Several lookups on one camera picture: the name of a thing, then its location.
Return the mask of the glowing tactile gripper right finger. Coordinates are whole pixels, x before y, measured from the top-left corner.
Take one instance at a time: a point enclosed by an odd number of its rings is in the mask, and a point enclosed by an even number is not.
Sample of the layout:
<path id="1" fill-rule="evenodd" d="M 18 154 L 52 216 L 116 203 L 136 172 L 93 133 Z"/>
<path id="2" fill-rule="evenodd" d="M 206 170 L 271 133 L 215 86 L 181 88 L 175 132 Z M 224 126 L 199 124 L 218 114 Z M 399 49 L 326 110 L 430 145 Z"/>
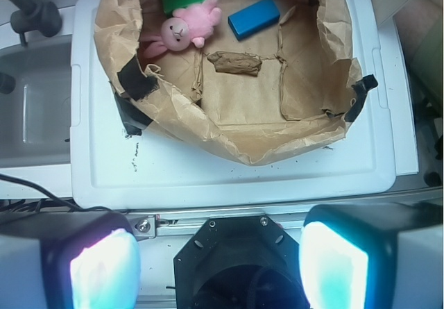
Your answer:
<path id="1" fill-rule="evenodd" d="M 300 236 L 313 308 L 442 308 L 443 207 L 320 204 Z"/>

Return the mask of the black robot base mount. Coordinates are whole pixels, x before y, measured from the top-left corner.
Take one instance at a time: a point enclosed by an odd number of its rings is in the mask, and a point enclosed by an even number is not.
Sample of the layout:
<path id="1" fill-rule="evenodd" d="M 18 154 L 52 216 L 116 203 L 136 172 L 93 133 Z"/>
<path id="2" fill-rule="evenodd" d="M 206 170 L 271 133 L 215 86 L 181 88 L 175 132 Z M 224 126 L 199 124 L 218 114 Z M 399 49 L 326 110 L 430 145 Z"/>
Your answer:
<path id="1" fill-rule="evenodd" d="M 173 259 L 177 308 L 309 308 L 299 244 L 266 215 L 208 219 Z"/>

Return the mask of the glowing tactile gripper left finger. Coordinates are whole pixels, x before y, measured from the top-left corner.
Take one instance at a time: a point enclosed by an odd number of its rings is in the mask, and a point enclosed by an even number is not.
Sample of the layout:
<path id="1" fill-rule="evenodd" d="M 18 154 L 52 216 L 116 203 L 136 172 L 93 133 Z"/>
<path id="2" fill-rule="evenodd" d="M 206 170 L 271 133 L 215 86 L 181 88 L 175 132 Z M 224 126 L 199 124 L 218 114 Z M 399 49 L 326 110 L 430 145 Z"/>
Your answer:
<path id="1" fill-rule="evenodd" d="M 2 212 L 2 308 L 134 308 L 141 257 L 117 212 Z"/>

